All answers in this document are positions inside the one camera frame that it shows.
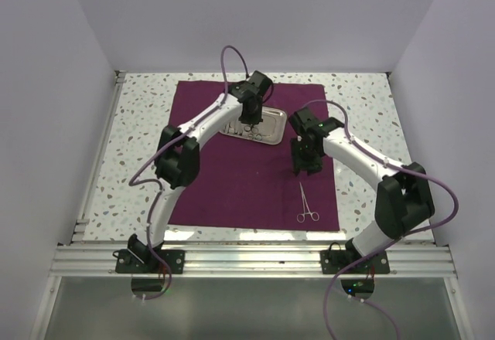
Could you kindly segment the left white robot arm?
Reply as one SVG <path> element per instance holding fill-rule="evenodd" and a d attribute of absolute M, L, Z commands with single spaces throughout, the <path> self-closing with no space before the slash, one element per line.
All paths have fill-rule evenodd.
<path fill-rule="evenodd" d="M 155 166 L 149 181 L 159 186 L 145 222 L 144 236 L 128 239 L 124 256 L 118 258 L 118 273 L 170 273 L 169 263 L 161 256 L 164 234 L 179 197 L 200 173 L 200 151 L 220 129 L 237 119 L 243 124 L 261 122 L 264 96 L 272 93 L 272 80 L 255 71 L 246 80 L 224 85 L 224 91 L 206 109 L 178 127 L 168 125 L 160 135 L 157 152 L 131 177 L 130 186 L 142 185 L 140 173 Z"/>

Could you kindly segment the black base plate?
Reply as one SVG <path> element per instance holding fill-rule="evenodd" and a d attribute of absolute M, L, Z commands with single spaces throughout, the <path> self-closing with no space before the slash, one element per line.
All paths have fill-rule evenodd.
<path fill-rule="evenodd" d="M 172 274 L 182 274 L 185 262 L 184 250 L 160 250 L 152 254 L 147 248 L 140 253 L 121 249 L 112 256 L 117 260 L 114 271 L 118 274 L 157 274 L 163 272 L 162 260 Z"/>
<path fill-rule="evenodd" d="M 358 260 L 359 256 L 347 250 L 326 249 L 319 252 L 319 262 L 323 274 L 337 274 L 343 268 Z M 345 270 L 344 274 L 389 274 L 387 254 L 385 252 L 374 255 L 373 257 L 358 263 Z"/>

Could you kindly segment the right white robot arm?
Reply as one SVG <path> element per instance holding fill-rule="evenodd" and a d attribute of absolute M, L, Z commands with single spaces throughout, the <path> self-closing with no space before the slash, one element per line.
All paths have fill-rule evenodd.
<path fill-rule="evenodd" d="M 345 124 L 334 117 L 319 120 L 304 107 L 288 122 L 296 136 L 291 143 L 294 173 L 316 174 L 325 157 L 334 158 L 359 175 L 376 194 L 374 218 L 343 248 L 328 249 L 321 257 L 324 272 L 347 267 L 353 272 L 368 268 L 378 248 L 405 236 L 435 212 L 424 168 L 413 162 L 404 165 L 356 139 Z"/>

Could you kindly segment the purple cloth wrap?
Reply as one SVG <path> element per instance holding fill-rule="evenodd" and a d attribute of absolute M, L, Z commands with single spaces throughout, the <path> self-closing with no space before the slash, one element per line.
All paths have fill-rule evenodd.
<path fill-rule="evenodd" d="M 339 230 L 333 160 L 325 157 L 314 175 L 292 171 L 290 140 L 260 144 L 214 135 L 200 152 L 200 173 L 186 187 L 173 210 L 171 224 L 262 230 Z M 302 211 L 299 183 L 309 208 L 320 220 L 298 223 Z"/>

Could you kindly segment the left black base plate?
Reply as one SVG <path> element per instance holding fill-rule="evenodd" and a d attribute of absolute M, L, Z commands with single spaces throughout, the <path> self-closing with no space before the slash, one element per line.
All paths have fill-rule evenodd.
<path fill-rule="evenodd" d="M 147 248 L 140 253 L 121 249 L 112 256 L 117 260 L 114 271 L 118 274 L 157 274 L 163 272 L 162 260 L 172 274 L 182 274 L 185 262 L 184 250 L 160 250 L 152 254 Z"/>

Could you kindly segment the steel hemostat forceps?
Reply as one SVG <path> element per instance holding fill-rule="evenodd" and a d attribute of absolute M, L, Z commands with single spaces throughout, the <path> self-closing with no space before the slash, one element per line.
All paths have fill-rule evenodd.
<path fill-rule="evenodd" d="M 312 211 L 309 208 L 309 203 L 306 197 L 305 189 L 301 182 L 299 183 L 299 190 L 302 201 L 302 211 L 297 214 L 296 221 L 298 223 L 304 223 L 307 219 L 310 219 L 313 222 L 318 222 L 320 220 L 320 216 L 316 211 Z"/>

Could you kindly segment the long steel scissors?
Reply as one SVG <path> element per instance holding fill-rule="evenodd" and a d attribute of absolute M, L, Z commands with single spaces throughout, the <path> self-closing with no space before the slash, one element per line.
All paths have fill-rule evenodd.
<path fill-rule="evenodd" d="M 251 141 L 263 140 L 263 134 L 260 132 L 260 129 L 255 125 L 245 125 L 244 134 L 246 138 Z"/>

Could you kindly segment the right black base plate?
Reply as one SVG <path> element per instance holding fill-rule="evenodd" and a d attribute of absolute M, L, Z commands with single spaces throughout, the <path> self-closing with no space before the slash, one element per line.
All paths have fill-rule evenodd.
<path fill-rule="evenodd" d="M 337 274 L 343 268 L 358 260 L 359 256 L 347 250 L 326 249 L 319 252 L 319 262 L 323 274 Z M 345 270 L 344 274 L 389 274 L 387 254 L 385 252 L 374 255 L 373 257 L 358 263 Z"/>

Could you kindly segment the steel instrument tray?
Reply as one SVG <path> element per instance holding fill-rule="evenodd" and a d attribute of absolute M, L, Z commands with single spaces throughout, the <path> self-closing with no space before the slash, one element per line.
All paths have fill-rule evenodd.
<path fill-rule="evenodd" d="M 287 114 L 280 109 L 273 107 L 263 107 L 262 122 L 254 124 L 263 134 L 262 141 L 254 141 L 264 145 L 278 145 L 282 142 L 287 123 Z M 244 134 L 244 126 L 251 124 L 242 124 L 238 119 L 225 124 L 220 133 L 232 138 L 248 140 Z"/>

